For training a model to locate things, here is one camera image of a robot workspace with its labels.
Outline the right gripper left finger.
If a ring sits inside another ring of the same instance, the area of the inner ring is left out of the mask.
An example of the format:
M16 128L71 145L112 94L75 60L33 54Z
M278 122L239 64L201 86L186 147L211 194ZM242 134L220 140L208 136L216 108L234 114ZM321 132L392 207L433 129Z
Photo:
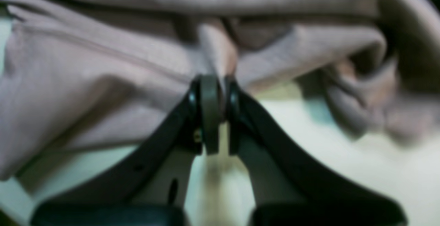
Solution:
M184 211L175 201L178 178L162 182L165 202L132 203L151 182L173 149L193 159L203 150L219 151L221 88L214 75L197 76L182 101L135 151L76 188L41 203L32 226L184 226Z

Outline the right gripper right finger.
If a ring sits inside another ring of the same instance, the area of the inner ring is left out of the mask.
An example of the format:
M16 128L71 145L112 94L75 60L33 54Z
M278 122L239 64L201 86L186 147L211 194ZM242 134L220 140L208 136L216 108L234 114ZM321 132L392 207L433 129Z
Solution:
M235 78L225 85L229 154L247 168L255 198L251 226L408 225L397 201L307 153Z

